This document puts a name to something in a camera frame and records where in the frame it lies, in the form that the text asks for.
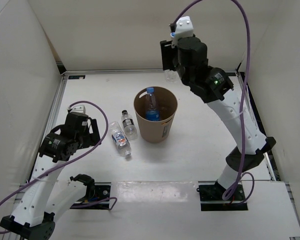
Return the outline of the clear unlabelled plastic bottle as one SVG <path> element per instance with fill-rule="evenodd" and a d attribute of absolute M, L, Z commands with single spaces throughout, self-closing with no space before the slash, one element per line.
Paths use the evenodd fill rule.
<path fill-rule="evenodd" d="M 169 83 L 176 82 L 176 72 L 174 70 L 164 70 L 165 79 Z"/>

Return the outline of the black label plastic bottle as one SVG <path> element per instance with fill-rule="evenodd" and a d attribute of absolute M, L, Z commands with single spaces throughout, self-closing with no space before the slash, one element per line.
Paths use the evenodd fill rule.
<path fill-rule="evenodd" d="M 132 116 L 128 113 L 127 110 L 123 110 L 121 114 L 121 122 L 127 139 L 136 140 L 138 137 L 138 132 Z"/>

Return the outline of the blue label water bottle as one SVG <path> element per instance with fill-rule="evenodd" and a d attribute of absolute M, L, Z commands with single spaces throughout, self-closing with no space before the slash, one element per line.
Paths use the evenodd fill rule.
<path fill-rule="evenodd" d="M 148 87 L 145 95 L 145 119 L 152 122 L 160 120 L 160 111 L 155 96 L 155 89 Z"/>

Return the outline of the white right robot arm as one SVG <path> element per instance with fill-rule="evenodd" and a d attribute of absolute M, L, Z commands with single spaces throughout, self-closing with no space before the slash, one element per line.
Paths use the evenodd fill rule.
<path fill-rule="evenodd" d="M 241 178 L 260 165 L 276 140 L 259 130 L 227 73 L 208 64 L 208 47 L 199 38 L 184 37 L 177 43 L 163 40 L 160 50 L 163 70 L 177 72 L 181 82 L 217 114 L 236 143 L 213 186 L 216 197 L 227 201 L 234 195 Z"/>

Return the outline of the orange blue label bottle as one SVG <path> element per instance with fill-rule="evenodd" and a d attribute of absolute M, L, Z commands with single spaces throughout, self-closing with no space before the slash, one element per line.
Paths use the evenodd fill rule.
<path fill-rule="evenodd" d="M 132 155 L 130 142 L 117 121 L 109 124 L 109 132 L 117 152 L 126 159 L 130 158 Z"/>

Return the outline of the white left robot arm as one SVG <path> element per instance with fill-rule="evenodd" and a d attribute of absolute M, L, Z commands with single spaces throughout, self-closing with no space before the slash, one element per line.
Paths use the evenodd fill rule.
<path fill-rule="evenodd" d="M 48 209 L 54 206 L 48 200 L 63 164 L 77 150 L 94 147 L 100 139 L 96 119 L 81 112 L 68 113 L 65 123 L 45 136 L 30 185 L 11 215 L 1 219 L 0 226 L 27 240 L 48 240 L 55 229 L 57 216 Z"/>

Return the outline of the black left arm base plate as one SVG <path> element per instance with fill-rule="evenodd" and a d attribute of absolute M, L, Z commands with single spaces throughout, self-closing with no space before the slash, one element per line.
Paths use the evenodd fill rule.
<path fill-rule="evenodd" d="M 97 182 L 94 185 L 94 195 L 86 200 L 84 197 L 80 198 L 75 202 L 70 209 L 74 210 L 108 210 L 110 208 L 110 200 L 103 201 L 101 203 L 84 206 L 82 208 L 75 208 L 75 206 L 89 205 L 94 202 L 98 202 L 104 199 L 109 198 L 111 195 L 111 183 L 110 182 Z"/>

